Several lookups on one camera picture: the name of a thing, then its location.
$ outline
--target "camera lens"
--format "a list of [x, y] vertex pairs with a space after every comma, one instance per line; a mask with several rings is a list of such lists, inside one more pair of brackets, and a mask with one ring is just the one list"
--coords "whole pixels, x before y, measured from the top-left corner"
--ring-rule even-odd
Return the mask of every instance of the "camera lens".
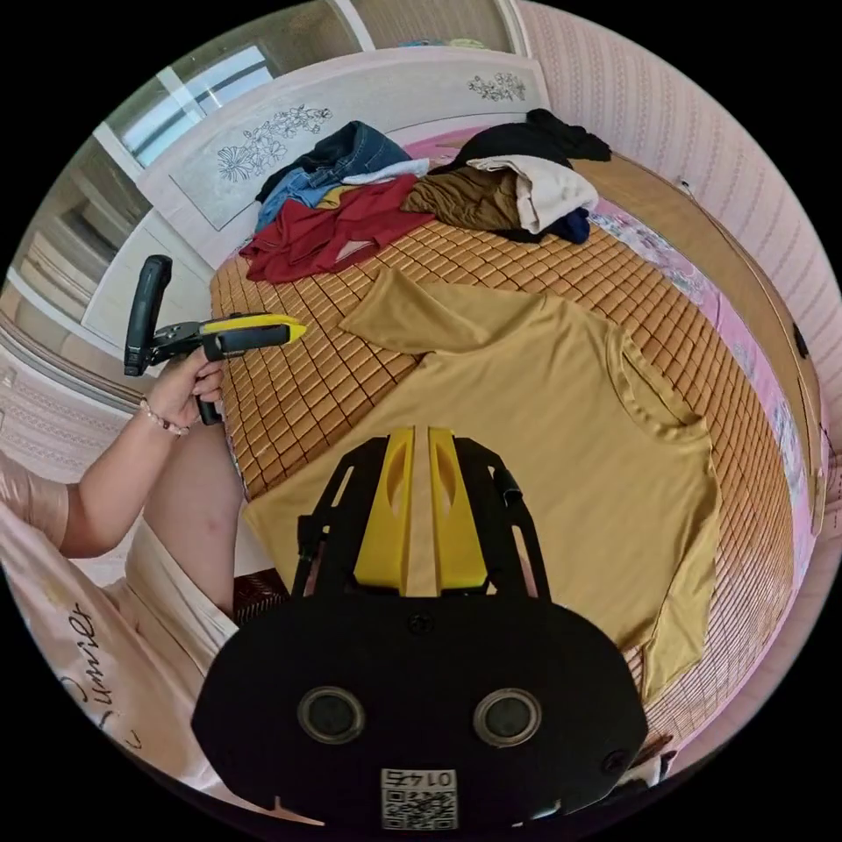
[[357, 698], [339, 687], [317, 687], [298, 705], [298, 722], [320, 743], [340, 745], [358, 737], [365, 714]]
[[489, 693], [474, 713], [477, 736], [496, 748], [521, 745], [538, 730], [540, 723], [538, 700], [525, 690], [514, 688]]

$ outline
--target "woman's arm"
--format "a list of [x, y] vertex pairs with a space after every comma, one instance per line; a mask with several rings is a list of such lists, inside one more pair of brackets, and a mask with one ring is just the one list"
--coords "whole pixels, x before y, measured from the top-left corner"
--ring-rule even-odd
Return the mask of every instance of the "woman's arm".
[[[222, 363], [209, 363], [199, 349], [188, 359], [167, 366], [148, 397], [150, 410], [179, 427], [198, 420], [196, 396], [221, 397]], [[139, 412], [111, 446], [68, 486], [68, 528], [62, 555], [88, 559], [114, 549], [132, 528], [178, 437]]]

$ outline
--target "bracelet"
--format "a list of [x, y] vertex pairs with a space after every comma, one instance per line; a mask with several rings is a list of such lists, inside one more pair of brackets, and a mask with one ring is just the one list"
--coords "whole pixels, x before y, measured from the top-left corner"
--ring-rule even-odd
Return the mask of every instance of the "bracelet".
[[146, 413], [146, 417], [151, 418], [162, 430], [171, 432], [174, 436], [186, 436], [190, 432], [189, 427], [179, 427], [167, 421], [165, 418], [155, 415], [145, 398], [140, 401], [140, 408]]

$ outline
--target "screw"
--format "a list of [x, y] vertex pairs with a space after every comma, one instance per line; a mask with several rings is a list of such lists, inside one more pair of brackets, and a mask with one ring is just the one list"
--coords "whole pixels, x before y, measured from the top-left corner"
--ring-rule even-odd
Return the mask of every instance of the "screw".
[[608, 757], [603, 760], [603, 772], [605, 774], [616, 774], [625, 766], [628, 755], [624, 751], [611, 752]]
[[429, 614], [410, 614], [406, 625], [412, 634], [426, 634], [432, 631], [432, 617]]

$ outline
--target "white shorts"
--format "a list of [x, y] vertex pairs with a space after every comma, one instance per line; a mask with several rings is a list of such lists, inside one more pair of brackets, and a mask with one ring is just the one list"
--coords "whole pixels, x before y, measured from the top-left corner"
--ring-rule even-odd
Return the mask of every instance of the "white shorts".
[[[240, 520], [238, 574], [271, 567], [257, 541], [241, 535], [248, 531]], [[143, 518], [125, 560], [125, 578], [108, 590], [135, 631], [198, 695], [213, 659], [237, 626], [184, 573]]]

